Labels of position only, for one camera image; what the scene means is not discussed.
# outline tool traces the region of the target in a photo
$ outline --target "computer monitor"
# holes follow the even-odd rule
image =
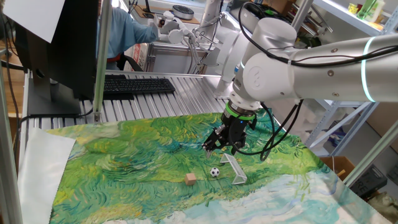
[[[32,71],[28,114],[80,114],[77,97],[93,98],[97,24],[98,0],[66,0],[51,44],[16,25],[17,53]]]

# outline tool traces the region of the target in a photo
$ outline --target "wooden cube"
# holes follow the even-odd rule
[[[191,174],[185,174],[184,180],[185,180],[185,184],[187,186],[191,186],[191,185],[195,184],[195,182],[197,181],[197,178],[195,177],[195,174],[191,173]]]

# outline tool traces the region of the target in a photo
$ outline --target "miniature soccer ball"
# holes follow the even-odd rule
[[[217,177],[218,174],[220,174],[220,171],[217,168],[214,167],[214,168],[211,168],[210,174],[211,174],[212,177]]]

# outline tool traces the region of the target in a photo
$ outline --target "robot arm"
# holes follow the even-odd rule
[[[398,45],[398,35],[385,35],[323,45],[313,49],[281,52],[291,60],[315,56],[361,56]],[[347,60],[343,57],[312,58],[305,63]],[[363,60],[339,67],[303,68],[278,62],[259,53],[243,70],[243,87],[256,101],[281,98],[318,98],[339,101],[398,101],[398,54]]]
[[[221,117],[223,125],[215,129],[203,144],[208,156],[211,151],[231,143],[237,148],[244,146],[244,130],[247,125],[254,128],[254,115],[260,108],[260,101],[282,98],[398,101],[397,52],[340,66],[308,68],[291,65],[292,61],[302,59],[305,59],[302,63],[320,64],[359,57],[398,45],[398,35],[349,40],[305,50],[292,47],[295,39],[295,30],[285,22],[271,18],[258,22],[252,40],[274,55],[288,58],[289,62],[270,58],[249,43],[236,72],[234,91]]]

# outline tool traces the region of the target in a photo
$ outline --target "painted mat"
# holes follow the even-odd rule
[[[346,188],[297,136],[288,136],[265,162],[237,154],[248,180],[206,158],[201,144],[220,114],[72,126],[49,133],[76,139],[53,203],[51,223],[384,223]],[[244,150],[259,151],[271,136],[260,113]],[[210,169],[220,175],[213,178]],[[186,186],[193,172],[197,182]]]

